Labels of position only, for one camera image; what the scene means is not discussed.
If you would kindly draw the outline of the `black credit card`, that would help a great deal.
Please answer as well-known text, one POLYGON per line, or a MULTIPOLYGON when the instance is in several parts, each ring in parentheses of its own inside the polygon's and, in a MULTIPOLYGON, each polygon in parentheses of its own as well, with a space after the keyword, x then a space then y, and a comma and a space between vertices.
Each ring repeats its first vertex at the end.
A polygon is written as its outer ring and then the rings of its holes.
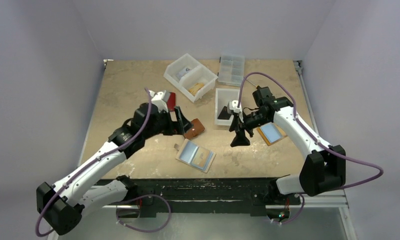
POLYGON ((232 115, 230 113, 228 113, 227 106, 224 106, 222 108, 222 110, 220 111, 220 113, 218 114, 217 119, 218 120, 229 120, 231 118, 231 116, 232 115))

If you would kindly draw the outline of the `tan card holder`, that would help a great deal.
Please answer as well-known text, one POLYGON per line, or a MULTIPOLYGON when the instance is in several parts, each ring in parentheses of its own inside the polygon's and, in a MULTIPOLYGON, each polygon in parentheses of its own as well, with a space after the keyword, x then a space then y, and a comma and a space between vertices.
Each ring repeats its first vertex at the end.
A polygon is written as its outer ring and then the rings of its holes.
POLYGON ((267 146, 271 146, 287 136, 287 134, 274 123, 267 123, 258 127, 257 132, 267 146))

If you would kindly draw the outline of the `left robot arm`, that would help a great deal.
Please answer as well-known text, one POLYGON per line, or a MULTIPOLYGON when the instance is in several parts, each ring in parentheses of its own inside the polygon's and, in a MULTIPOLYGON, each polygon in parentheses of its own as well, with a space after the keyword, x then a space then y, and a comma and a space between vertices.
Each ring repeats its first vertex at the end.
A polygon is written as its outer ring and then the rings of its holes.
POLYGON ((118 176, 107 185, 92 189, 107 172, 123 163, 145 146, 145 141, 156 135, 184 135, 192 123, 175 106, 176 120, 169 111, 160 110, 152 103, 143 103, 117 128, 103 146, 84 164, 54 184, 43 182, 36 189, 36 205, 40 220, 44 219, 58 235, 73 230, 82 217, 89 212, 111 203, 126 205, 142 202, 143 198, 154 198, 153 193, 142 194, 137 184, 128 176, 118 176))

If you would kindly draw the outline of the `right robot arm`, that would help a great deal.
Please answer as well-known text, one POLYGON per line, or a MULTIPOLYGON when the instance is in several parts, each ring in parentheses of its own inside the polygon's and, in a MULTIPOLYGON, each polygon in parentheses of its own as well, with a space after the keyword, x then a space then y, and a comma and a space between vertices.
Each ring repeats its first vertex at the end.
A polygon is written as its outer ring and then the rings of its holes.
POLYGON ((249 114, 242 110, 239 100, 228 102, 233 115, 229 131, 235 132, 230 146, 249 146, 246 134, 268 123, 276 124, 301 152, 305 161, 299 174, 277 177, 270 181, 268 197, 279 204, 289 194, 307 194, 311 197, 333 191, 346 182, 346 154, 340 145, 331 145, 320 138, 297 114, 287 97, 276 98, 268 87, 257 87, 253 92, 256 108, 249 114))

